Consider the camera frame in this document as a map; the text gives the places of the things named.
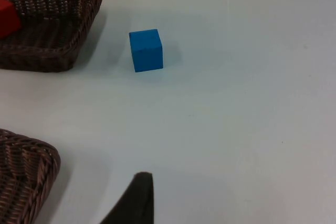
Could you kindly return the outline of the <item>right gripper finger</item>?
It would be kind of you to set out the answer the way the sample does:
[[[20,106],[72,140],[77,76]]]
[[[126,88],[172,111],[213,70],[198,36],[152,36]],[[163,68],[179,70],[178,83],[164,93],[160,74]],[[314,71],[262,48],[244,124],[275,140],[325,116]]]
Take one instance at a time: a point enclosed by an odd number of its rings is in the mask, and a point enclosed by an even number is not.
[[[134,175],[116,205],[105,216],[102,224],[153,224],[154,185],[148,172]]]

